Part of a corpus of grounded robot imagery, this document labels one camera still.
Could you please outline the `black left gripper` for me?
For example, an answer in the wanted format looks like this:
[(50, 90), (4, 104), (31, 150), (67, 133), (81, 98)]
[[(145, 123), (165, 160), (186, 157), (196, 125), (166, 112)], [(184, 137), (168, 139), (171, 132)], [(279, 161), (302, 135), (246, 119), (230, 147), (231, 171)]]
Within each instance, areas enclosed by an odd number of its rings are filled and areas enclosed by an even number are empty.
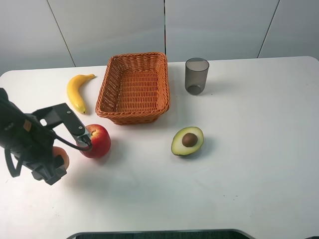
[(0, 146), (10, 174), (20, 174), (23, 166), (34, 179), (49, 185), (66, 175), (61, 155), (53, 156), (57, 134), (53, 129), (63, 124), (77, 144), (91, 144), (84, 124), (66, 103), (23, 113), (12, 103), (4, 88), (0, 89)]

